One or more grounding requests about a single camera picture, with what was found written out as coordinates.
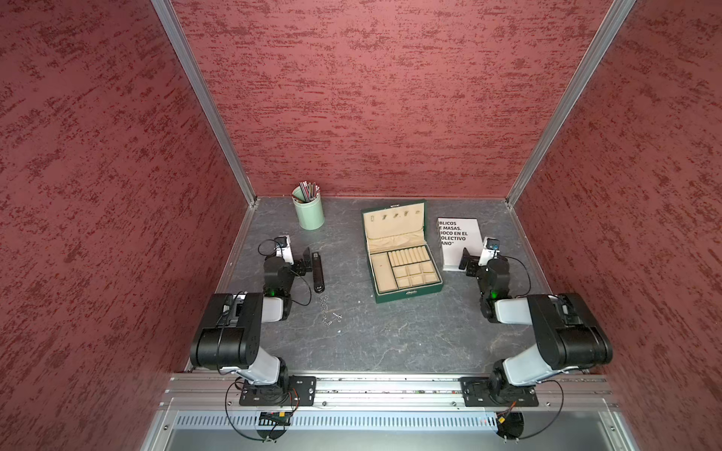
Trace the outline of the green jewelry box beige lining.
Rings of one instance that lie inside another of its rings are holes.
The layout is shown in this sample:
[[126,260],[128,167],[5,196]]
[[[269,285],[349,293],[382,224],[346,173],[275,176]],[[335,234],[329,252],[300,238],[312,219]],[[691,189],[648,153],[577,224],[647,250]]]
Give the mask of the green jewelry box beige lining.
[[376,303],[443,289],[442,274],[427,242],[424,200],[364,210],[362,222]]

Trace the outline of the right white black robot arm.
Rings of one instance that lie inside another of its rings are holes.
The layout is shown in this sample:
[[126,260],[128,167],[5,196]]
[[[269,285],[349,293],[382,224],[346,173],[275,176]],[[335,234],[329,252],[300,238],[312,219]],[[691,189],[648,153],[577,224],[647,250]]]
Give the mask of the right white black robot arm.
[[528,325],[533,330],[534,345],[494,364],[492,390],[532,387],[563,372],[611,362],[612,344],[580,295],[513,297],[509,259],[498,254],[483,260],[464,250],[460,269],[476,278],[481,313],[487,321]]

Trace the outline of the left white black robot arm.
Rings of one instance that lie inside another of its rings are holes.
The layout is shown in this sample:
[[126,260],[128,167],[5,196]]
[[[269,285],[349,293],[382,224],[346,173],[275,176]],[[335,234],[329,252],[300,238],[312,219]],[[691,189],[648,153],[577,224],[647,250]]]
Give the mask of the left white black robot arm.
[[268,256],[263,262],[261,292],[212,295],[192,340],[189,360],[194,368],[236,374],[261,389],[286,391],[285,362],[261,347],[261,326],[285,321],[291,315],[295,280],[306,274],[302,260]]

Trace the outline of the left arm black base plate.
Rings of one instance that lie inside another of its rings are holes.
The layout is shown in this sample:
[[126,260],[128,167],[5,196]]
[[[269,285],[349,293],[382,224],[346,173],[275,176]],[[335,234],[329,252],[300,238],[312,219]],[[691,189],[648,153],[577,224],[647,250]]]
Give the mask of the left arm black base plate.
[[247,381],[241,389],[239,405],[244,407],[308,407],[315,401],[317,378],[283,377],[277,384],[253,385]]

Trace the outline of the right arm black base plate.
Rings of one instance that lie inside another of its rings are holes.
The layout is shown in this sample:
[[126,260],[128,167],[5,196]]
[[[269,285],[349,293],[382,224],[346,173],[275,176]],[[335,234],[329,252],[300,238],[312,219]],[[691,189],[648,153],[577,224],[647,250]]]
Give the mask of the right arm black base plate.
[[533,386],[515,386],[498,377],[462,377],[459,379],[464,405],[484,408],[532,408],[539,406]]

